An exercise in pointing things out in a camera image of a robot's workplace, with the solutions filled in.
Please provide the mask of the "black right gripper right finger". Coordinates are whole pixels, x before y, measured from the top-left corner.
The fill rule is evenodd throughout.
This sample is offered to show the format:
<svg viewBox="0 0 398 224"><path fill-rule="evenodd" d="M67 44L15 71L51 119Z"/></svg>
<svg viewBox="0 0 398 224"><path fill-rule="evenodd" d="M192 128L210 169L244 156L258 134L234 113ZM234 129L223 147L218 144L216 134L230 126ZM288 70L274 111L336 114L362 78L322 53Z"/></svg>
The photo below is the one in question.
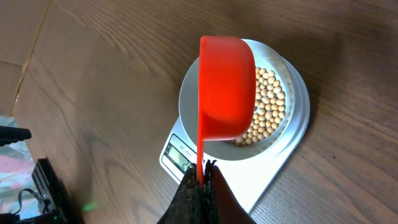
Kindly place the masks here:
<svg viewBox="0 0 398 224"><path fill-rule="evenodd" d="M256 224L240 206L215 160L206 162L206 174L210 173L215 193L215 204L219 222L222 224Z"/></svg>

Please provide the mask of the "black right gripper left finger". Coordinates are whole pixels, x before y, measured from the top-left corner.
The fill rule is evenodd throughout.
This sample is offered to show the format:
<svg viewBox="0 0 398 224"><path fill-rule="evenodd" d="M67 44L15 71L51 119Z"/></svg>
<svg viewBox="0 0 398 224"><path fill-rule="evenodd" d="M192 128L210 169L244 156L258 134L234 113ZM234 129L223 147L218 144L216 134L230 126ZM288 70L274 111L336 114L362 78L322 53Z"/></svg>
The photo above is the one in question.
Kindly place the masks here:
<svg viewBox="0 0 398 224"><path fill-rule="evenodd" d="M201 190L196 178L196 165L185 171L178 189L157 224L199 224L201 222Z"/></svg>

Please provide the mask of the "red plastic measuring scoop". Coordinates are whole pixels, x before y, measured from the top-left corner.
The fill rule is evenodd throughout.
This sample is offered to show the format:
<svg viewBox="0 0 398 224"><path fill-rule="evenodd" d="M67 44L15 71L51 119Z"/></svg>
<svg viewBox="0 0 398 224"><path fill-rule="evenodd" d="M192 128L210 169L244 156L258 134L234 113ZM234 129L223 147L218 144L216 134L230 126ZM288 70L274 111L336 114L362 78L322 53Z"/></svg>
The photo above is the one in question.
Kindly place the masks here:
<svg viewBox="0 0 398 224"><path fill-rule="evenodd" d="M204 35L198 68L197 180L205 184L205 141L236 139L251 124L256 95L255 61L237 37Z"/></svg>

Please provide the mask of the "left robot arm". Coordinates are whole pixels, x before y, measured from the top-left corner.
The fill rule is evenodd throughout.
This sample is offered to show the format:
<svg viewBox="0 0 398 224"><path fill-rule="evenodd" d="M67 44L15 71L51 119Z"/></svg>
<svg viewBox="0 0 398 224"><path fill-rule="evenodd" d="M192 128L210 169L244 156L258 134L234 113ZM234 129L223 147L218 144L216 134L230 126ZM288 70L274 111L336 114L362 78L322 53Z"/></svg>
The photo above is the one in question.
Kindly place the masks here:
<svg viewBox="0 0 398 224"><path fill-rule="evenodd" d="M30 139L32 134L29 129L13 128L7 126L0 127L0 146L16 143Z"/></svg>

